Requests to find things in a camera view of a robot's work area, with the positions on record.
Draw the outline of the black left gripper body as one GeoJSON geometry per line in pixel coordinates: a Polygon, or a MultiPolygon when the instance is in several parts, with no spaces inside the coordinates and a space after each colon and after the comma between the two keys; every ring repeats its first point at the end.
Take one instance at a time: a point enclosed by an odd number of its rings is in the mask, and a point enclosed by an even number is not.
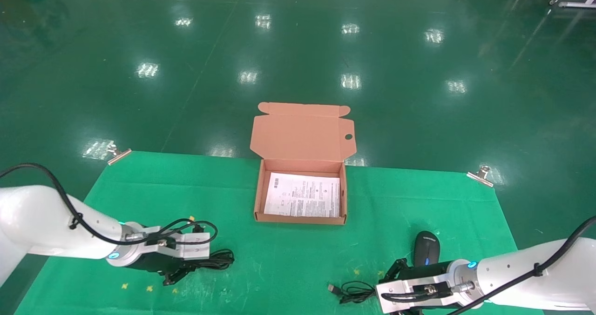
{"type": "MultiPolygon", "coordinates": [[[[147,227],[138,222],[122,224],[122,241],[143,240],[149,236],[165,235],[177,222],[164,228],[147,227]]],[[[179,236],[165,240],[151,239],[134,245],[117,245],[107,256],[107,262],[115,268],[130,268],[159,275],[187,275],[188,264],[181,258],[182,252],[175,241],[179,236]]]]}

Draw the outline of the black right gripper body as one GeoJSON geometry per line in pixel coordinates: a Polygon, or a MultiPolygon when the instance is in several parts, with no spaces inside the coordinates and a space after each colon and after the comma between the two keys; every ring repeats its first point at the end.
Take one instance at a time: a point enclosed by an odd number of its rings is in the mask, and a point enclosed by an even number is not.
{"type": "Polygon", "coordinates": [[[477,262],[464,259],[415,260],[413,267],[400,269],[397,280],[413,294],[410,309],[461,309],[483,296],[476,269],[477,262]]]}

